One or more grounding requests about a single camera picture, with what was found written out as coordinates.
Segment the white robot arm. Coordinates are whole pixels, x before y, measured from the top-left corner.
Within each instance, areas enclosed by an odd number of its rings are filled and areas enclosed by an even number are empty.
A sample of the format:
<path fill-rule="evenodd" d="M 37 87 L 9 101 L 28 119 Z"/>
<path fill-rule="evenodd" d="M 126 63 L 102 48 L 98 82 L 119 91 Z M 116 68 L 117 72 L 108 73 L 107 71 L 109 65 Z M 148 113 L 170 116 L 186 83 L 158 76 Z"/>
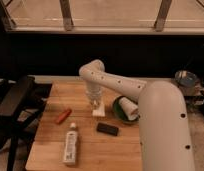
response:
<path fill-rule="evenodd" d="M 138 104 L 143 171 L 195 171 L 186 104 L 178 87 L 109 74 L 100 60 L 83 65 L 79 75 L 92 101 L 100 100 L 106 87 Z"/>

